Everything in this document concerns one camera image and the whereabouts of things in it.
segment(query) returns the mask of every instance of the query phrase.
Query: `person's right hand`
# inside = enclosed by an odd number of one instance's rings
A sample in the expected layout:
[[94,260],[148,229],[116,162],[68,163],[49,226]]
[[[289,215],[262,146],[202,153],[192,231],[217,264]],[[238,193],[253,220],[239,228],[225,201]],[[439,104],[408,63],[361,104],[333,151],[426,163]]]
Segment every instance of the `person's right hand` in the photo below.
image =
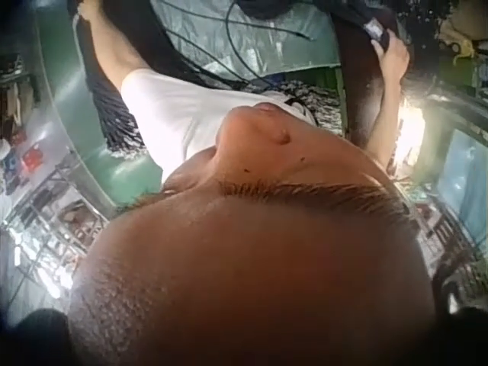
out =
[[101,2],[102,0],[83,0],[78,5],[78,13],[86,21],[91,21],[101,14]]
[[403,41],[394,32],[388,30],[388,33],[390,34],[390,45],[386,52],[376,40],[372,40],[371,44],[380,60],[385,84],[399,84],[408,68],[410,54]]

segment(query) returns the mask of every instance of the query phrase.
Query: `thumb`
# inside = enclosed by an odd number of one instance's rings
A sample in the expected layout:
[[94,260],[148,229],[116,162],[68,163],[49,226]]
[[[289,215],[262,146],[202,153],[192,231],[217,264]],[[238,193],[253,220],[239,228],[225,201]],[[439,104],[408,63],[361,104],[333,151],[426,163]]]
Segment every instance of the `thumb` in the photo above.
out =
[[376,40],[371,40],[371,45],[373,45],[374,52],[378,55],[378,58],[383,57],[384,55],[384,50],[383,47],[380,46],[380,44]]

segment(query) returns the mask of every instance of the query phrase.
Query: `shirt sleeve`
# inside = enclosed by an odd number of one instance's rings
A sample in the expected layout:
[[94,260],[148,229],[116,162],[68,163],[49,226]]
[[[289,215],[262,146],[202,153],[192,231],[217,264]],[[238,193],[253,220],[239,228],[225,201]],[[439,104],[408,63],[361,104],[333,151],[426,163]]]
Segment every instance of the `shirt sleeve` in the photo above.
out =
[[186,160],[186,137],[194,128],[205,90],[150,69],[135,70],[122,83],[122,99],[163,177]]

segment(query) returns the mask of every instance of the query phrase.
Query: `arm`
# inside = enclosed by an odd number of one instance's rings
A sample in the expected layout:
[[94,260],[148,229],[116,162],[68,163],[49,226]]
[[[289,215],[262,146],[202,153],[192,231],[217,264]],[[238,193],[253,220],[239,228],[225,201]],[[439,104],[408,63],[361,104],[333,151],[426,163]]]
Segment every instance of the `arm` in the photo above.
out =
[[380,60],[384,78],[384,95],[380,113],[374,123],[371,137],[366,145],[366,152],[384,169],[395,150],[397,141],[399,111],[401,102],[400,81],[409,63],[409,53],[401,40],[390,32],[390,46],[384,52],[381,46],[373,41],[373,47]]
[[132,71],[149,69],[129,40],[107,18],[101,0],[84,0],[79,6],[79,14],[90,23],[98,63],[118,91]]

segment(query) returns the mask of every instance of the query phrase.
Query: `green floor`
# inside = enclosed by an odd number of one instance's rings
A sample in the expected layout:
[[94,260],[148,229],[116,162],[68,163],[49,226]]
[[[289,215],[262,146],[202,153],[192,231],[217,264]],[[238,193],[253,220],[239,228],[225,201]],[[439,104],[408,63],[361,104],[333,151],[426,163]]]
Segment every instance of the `green floor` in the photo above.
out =
[[117,205],[129,203],[142,193],[158,191],[161,169],[150,157],[124,161],[109,156],[105,150],[98,116],[76,52],[66,1],[55,0],[47,4],[37,8],[47,82],[78,154]]

